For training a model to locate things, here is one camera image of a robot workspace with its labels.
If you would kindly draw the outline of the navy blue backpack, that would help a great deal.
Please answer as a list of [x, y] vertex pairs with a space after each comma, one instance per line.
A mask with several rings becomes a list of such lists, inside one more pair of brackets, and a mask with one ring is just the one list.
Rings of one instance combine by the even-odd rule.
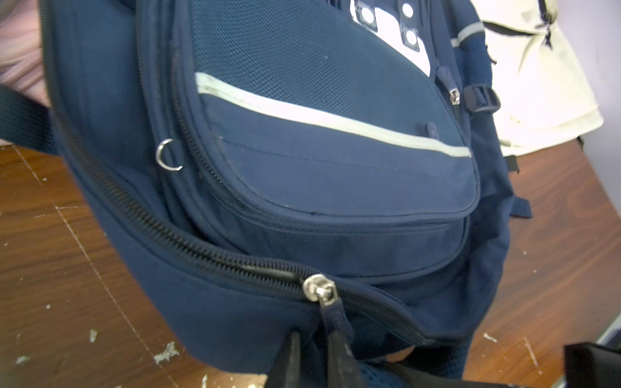
[[466, 387], [514, 195], [469, 1], [38, 1], [49, 123], [189, 352], [301, 387]]

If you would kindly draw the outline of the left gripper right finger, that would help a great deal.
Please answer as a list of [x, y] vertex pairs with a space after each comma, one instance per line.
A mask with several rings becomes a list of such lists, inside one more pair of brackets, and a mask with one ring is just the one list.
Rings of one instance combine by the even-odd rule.
[[349, 347], [347, 337], [333, 331], [328, 336], [328, 388], [363, 388], [365, 378]]

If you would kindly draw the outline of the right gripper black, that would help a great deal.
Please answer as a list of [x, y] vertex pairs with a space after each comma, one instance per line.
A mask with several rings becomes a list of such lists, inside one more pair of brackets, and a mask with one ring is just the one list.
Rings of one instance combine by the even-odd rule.
[[566, 345], [564, 372], [569, 388], [621, 388], [620, 350], [591, 343]]

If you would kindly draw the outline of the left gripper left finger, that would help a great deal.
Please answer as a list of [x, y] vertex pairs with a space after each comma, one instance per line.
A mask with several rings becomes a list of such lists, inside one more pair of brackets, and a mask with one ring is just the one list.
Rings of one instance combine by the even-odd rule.
[[276, 360], [268, 372], [265, 388], [300, 388], [301, 341], [291, 331], [283, 341]]

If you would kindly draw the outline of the cream canvas backpack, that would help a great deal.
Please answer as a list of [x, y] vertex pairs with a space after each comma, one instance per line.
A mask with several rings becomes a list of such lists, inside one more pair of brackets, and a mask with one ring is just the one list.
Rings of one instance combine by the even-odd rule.
[[475, 1], [501, 100], [494, 121], [505, 156], [576, 140], [603, 125], [598, 103], [558, 24], [556, 1]]

